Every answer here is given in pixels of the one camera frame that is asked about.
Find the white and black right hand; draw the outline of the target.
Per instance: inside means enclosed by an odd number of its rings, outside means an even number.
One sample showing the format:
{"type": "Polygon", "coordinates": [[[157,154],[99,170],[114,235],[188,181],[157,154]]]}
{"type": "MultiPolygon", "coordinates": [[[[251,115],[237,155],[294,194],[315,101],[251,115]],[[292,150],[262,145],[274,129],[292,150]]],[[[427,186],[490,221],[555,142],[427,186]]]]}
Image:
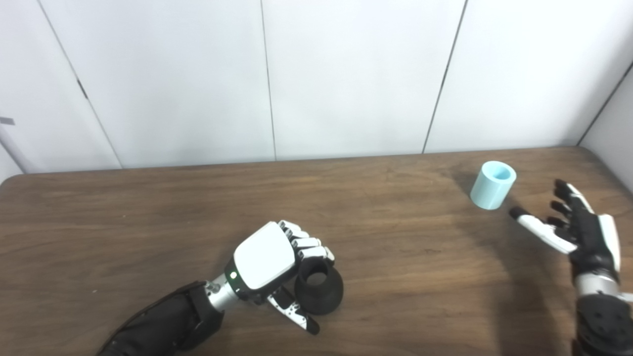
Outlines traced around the white and black right hand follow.
{"type": "Polygon", "coordinates": [[[619,282],[620,245],[614,218],[597,214],[581,192],[567,181],[554,181],[557,200],[550,207],[562,218],[542,220],[520,206],[509,210],[516,223],[557,252],[568,256],[572,275],[603,273],[619,282]]]}

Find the white and black left hand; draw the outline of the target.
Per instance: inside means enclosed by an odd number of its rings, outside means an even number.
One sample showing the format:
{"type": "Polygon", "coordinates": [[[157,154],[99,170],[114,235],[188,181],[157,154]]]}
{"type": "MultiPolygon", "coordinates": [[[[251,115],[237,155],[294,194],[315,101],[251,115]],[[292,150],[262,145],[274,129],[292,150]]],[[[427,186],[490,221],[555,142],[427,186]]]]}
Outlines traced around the white and black left hand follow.
{"type": "Polygon", "coordinates": [[[258,305],[267,301],[301,329],[316,335],[318,322],[284,286],[307,262],[332,267],[335,256],[299,225],[285,220],[268,222],[237,246],[224,275],[236,298],[258,305]]]}

